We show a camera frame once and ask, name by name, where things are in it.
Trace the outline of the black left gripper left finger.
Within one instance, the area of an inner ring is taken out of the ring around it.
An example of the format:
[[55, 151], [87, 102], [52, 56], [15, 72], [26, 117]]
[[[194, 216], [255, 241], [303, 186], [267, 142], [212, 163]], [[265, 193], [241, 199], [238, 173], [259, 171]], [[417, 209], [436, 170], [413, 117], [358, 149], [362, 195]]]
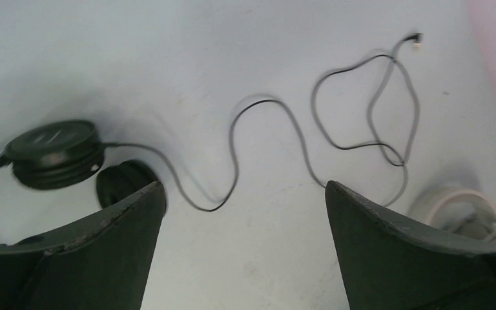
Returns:
[[139, 309], [165, 212], [154, 182], [68, 225], [0, 244], [0, 309]]

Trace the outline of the small black on-ear headphones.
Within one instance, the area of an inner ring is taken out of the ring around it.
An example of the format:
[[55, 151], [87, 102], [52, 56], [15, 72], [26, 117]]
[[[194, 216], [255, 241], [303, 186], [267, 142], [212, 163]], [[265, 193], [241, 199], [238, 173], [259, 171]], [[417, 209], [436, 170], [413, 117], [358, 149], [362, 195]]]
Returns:
[[122, 146], [103, 142], [93, 122], [58, 121], [9, 142], [0, 154], [0, 168], [11, 165], [20, 184], [39, 191], [70, 187], [95, 176], [99, 206], [105, 209], [159, 180], [141, 160], [104, 168], [105, 151]]

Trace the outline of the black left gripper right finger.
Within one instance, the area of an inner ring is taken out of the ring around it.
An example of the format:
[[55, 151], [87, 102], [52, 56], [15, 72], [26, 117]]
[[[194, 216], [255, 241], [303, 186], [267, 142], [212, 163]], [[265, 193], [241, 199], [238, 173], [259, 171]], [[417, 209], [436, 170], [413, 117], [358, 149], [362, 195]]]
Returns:
[[496, 243], [430, 227], [337, 181], [325, 198], [351, 309], [496, 309]]

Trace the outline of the white grey gaming headset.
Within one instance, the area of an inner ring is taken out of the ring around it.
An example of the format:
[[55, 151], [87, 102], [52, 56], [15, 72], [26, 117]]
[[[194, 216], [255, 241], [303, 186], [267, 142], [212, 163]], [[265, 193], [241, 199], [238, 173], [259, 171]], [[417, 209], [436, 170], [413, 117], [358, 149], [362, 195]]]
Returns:
[[431, 189], [413, 203], [408, 216], [442, 231], [496, 243], [496, 205], [475, 189]]

